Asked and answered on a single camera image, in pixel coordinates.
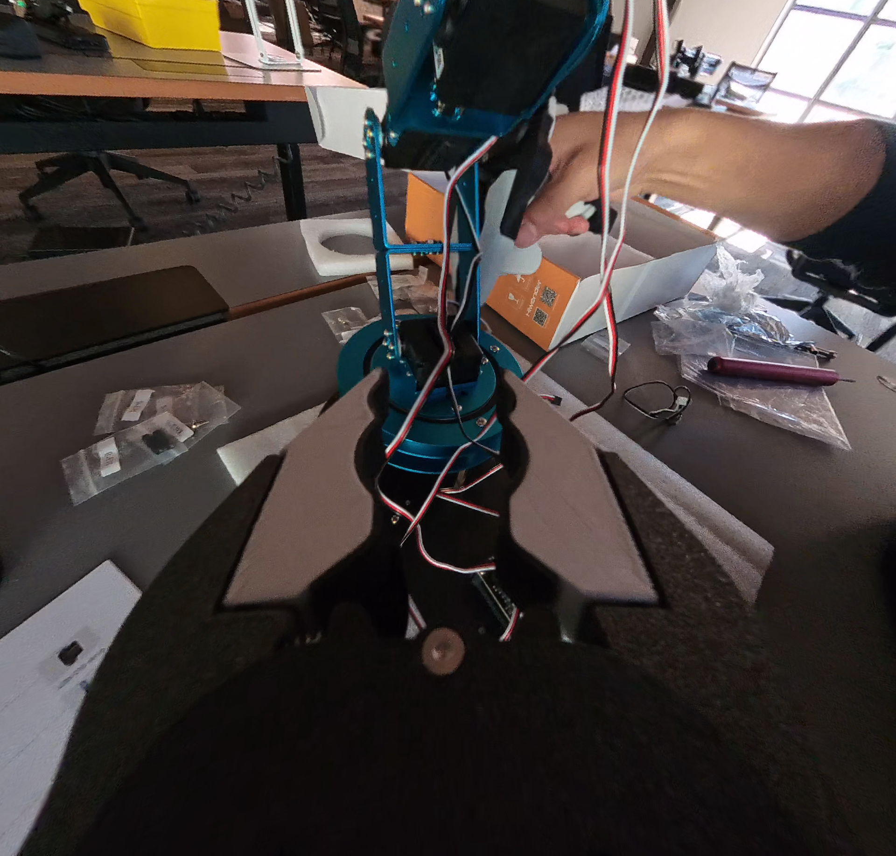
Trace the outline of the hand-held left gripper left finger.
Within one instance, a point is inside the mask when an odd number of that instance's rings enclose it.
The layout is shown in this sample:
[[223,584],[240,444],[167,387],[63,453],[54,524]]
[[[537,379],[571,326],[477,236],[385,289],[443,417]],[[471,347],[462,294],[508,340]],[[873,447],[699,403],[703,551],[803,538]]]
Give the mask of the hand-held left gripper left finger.
[[283,452],[221,607],[282,609],[302,630],[330,626],[342,606],[375,632],[404,639],[408,584],[390,512],[376,490],[385,467],[389,375],[370,371]]

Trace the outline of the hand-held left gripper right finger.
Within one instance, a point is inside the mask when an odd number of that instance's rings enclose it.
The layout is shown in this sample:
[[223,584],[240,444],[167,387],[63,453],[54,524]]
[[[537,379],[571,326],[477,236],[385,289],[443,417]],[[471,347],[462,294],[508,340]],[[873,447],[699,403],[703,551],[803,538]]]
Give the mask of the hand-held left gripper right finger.
[[497,383],[499,584],[524,615],[548,610],[566,641],[603,641],[597,607],[653,608],[661,587],[606,462],[515,374]]

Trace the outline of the blue toy robot arm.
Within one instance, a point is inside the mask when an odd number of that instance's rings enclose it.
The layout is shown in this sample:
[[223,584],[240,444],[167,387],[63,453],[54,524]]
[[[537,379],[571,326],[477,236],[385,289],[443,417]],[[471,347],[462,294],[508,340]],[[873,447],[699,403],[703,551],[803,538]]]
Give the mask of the blue toy robot arm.
[[[469,568],[433,560],[422,520],[455,470],[488,459],[499,469],[502,428],[495,408],[504,371],[517,361],[481,330],[483,282],[480,234],[486,185],[482,166],[497,144],[542,109],[607,31],[611,0],[398,0],[383,61],[386,105],[364,113],[363,146],[373,223],[380,316],[353,337],[337,365],[339,394],[371,370],[389,375],[385,419],[386,468],[432,477],[417,514],[389,504],[408,523],[430,566],[470,577],[500,611],[501,641],[511,638],[519,608],[497,581],[494,559]],[[384,168],[447,174],[441,239],[424,243],[425,257],[442,258],[438,310],[397,317],[393,257],[412,246],[386,241]]]

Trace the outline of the person's right forearm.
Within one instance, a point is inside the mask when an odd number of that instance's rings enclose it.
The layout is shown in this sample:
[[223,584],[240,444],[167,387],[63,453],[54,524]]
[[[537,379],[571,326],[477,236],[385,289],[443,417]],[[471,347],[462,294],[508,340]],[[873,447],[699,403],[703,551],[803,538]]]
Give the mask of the person's right forearm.
[[632,189],[728,218],[862,287],[894,288],[895,128],[853,119],[776,123],[665,110]]

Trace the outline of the person's right hand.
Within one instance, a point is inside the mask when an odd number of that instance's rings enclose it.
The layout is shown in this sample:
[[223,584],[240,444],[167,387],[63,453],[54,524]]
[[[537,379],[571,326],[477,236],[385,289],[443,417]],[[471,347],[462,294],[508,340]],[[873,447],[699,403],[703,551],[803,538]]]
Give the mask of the person's right hand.
[[588,232],[588,219],[567,212],[577,203],[608,200],[599,184],[603,123],[599,112],[568,113],[554,123],[547,179],[524,213],[515,245],[524,248],[546,236]]

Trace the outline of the white foam slab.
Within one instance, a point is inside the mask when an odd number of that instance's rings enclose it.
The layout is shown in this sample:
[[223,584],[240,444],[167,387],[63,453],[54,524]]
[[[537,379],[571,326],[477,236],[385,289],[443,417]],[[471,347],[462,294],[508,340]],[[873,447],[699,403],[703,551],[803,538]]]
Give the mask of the white foam slab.
[[[218,447],[218,458],[232,481],[235,484],[243,482],[264,457],[282,452],[315,421],[322,407],[319,403]],[[588,414],[578,419],[575,425],[600,450],[619,456],[709,551],[745,601],[756,602],[774,554],[774,548],[767,540],[598,414]]]

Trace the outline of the crumpled clear plastic bag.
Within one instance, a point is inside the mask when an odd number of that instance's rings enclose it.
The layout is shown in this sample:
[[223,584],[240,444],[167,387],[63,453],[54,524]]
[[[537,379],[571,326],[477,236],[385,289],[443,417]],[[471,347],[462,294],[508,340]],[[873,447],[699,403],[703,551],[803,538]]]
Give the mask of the crumpled clear plastic bag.
[[722,246],[718,267],[705,270],[684,298],[655,309],[652,334],[661,355],[783,360],[791,353],[828,361],[835,351],[799,340],[760,305],[761,271],[745,273],[743,263]]

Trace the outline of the background monitor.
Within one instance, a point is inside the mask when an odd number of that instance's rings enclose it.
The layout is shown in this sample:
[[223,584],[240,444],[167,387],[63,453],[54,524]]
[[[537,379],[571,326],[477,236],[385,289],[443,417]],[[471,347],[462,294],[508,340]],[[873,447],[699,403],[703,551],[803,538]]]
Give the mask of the background monitor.
[[755,110],[777,74],[731,62],[712,94],[711,106]]

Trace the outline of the white foam piece with hole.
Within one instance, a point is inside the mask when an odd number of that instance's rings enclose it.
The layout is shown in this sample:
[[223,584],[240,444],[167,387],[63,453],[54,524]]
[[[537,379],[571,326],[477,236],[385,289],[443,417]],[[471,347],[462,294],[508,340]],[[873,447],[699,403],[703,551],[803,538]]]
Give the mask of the white foam piece with hole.
[[339,236],[366,237],[373,246],[373,223],[368,217],[314,218],[299,222],[308,257],[322,277],[345,277],[373,274],[375,250],[363,254],[347,254],[330,249],[325,242]]

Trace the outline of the maroon screwdriver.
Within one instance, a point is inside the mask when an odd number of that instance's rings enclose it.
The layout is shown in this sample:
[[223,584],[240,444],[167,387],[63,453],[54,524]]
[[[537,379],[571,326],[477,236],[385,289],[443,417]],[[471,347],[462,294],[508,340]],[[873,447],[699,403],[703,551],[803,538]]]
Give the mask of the maroon screwdriver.
[[855,379],[846,379],[831,369],[720,356],[709,358],[706,371],[728,379],[752,379],[789,386],[827,387],[837,383],[856,382]]

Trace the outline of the flat clear plastic bag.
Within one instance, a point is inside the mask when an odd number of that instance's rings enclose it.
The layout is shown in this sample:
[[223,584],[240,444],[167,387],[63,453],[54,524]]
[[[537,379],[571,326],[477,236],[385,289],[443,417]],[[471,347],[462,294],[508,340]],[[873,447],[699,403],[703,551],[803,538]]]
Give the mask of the flat clear plastic bag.
[[[840,421],[830,403],[827,387],[789,386],[752,379],[728,379],[706,371],[713,356],[682,355],[679,369],[685,380],[714,393],[721,404],[757,421],[806,436],[843,450],[851,448]],[[767,358],[744,358],[782,362]]]

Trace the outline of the clear acrylic stand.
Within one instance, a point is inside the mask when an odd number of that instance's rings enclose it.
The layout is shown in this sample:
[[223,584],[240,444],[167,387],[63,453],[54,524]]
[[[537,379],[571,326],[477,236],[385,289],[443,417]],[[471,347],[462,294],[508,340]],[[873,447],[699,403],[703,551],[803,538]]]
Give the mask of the clear acrylic stand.
[[298,70],[311,71],[306,64],[304,44],[301,37],[301,28],[298,21],[296,1],[283,0],[288,21],[288,29],[293,41],[294,50],[281,50],[279,54],[269,52],[267,42],[263,38],[261,23],[257,13],[255,0],[243,0],[246,16],[251,26],[252,36],[255,42],[256,62],[255,67],[266,70]]

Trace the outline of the black flat mat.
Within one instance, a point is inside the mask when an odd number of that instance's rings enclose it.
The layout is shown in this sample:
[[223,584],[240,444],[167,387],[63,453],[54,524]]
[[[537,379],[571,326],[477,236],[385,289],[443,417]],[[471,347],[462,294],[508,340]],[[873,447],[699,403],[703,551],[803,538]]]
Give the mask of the black flat mat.
[[72,366],[229,318],[194,267],[171,267],[1,302],[1,383]]

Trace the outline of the black office chair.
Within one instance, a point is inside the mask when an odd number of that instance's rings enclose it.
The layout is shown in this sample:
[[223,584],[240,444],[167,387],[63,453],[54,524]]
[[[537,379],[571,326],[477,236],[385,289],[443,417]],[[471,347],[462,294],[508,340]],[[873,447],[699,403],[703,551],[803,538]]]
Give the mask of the black office chair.
[[147,225],[133,210],[124,193],[119,189],[112,177],[113,171],[119,171],[140,180],[154,179],[175,185],[184,190],[185,201],[190,205],[196,205],[201,200],[199,192],[188,180],[151,168],[121,154],[104,151],[67,153],[36,161],[35,166],[39,172],[39,178],[28,189],[18,194],[22,211],[34,222],[41,221],[42,215],[33,204],[33,198],[60,189],[62,185],[87,173],[96,176],[102,187],[113,194],[122,206],[131,227],[137,232],[145,231]]
[[868,272],[839,260],[812,259],[795,248],[789,248],[786,257],[792,276],[810,284],[817,294],[812,300],[769,297],[776,306],[852,342],[857,341],[857,334],[832,310],[832,300],[848,302],[878,316],[895,316],[894,271]]

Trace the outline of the yellow box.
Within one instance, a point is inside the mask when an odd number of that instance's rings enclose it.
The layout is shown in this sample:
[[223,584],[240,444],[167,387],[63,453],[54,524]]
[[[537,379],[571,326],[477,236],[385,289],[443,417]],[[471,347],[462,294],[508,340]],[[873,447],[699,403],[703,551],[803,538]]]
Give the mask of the yellow box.
[[99,29],[153,49],[221,52],[217,0],[77,0]]

